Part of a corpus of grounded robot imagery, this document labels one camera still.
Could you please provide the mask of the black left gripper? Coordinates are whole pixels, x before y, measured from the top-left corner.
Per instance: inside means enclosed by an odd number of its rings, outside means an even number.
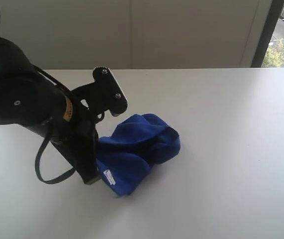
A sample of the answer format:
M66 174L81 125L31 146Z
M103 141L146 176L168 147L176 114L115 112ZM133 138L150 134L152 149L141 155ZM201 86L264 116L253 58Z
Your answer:
M33 64L20 67L19 72L34 84L35 90L26 90L30 102L21 102L26 109L19 116L19 125L37 135L48 135L84 184L98 181L98 133L90 112L72 91Z

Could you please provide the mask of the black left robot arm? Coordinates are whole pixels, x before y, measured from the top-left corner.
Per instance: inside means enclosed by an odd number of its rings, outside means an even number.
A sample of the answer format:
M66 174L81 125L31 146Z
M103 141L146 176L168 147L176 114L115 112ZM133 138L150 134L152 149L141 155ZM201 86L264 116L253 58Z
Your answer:
M35 173L45 184L60 183L78 173L85 184L100 179L95 158L95 116L52 76L34 66L14 43L0 37L0 125L20 125L43 137ZM71 169L43 179L40 160L52 144Z

